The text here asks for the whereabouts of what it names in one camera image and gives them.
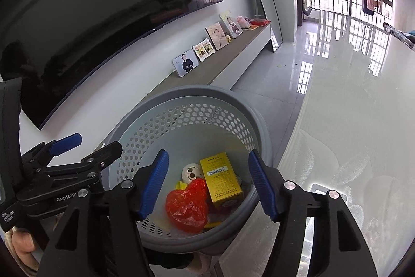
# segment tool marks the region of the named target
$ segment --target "tiled floor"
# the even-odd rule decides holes
[[[283,156],[300,112],[304,98],[304,94],[298,92],[300,72],[305,63],[313,62],[312,42],[317,29],[316,23],[303,22],[294,43],[283,43],[275,53],[264,48],[232,88],[265,119],[275,166]],[[187,270],[152,269],[156,277],[195,277]]]

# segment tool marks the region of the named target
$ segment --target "yellow box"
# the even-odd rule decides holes
[[[216,208],[230,207],[242,200],[242,189],[226,153],[203,159],[200,165]]]

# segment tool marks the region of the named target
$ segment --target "blue gripper pad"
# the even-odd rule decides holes
[[[251,151],[248,157],[248,166],[250,169],[252,180],[257,189],[259,199],[261,200],[262,209],[272,221],[277,217],[278,212],[275,205],[274,190],[262,168],[261,162],[254,151]]]
[[[52,156],[61,155],[82,143],[82,136],[78,133],[72,134],[66,138],[56,141],[49,149],[49,154]]]
[[[154,160],[152,166],[153,171],[141,194],[141,207],[138,211],[139,216],[144,220],[153,212],[158,194],[163,185],[165,176],[169,169],[169,153],[161,150]]]

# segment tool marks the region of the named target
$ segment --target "screw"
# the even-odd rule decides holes
[[[295,189],[296,185],[294,182],[287,181],[286,183],[284,183],[284,187],[288,190],[293,190]]]
[[[86,189],[81,189],[80,191],[78,191],[78,196],[79,197],[85,197],[88,195],[88,190]]]
[[[121,187],[123,187],[124,189],[128,189],[132,187],[132,181],[130,180],[125,180],[121,183]]]
[[[329,196],[330,196],[331,198],[336,199],[336,198],[339,198],[339,197],[340,197],[340,194],[339,194],[337,191],[335,191],[335,190],[330,190],[330,191],[329,191]]]

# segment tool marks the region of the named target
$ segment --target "small figurine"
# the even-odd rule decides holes
[[[191,181],[200,178],[203,179],[203,171],[200,164],[188,164],[183,168],[182,181],[189,184]]]

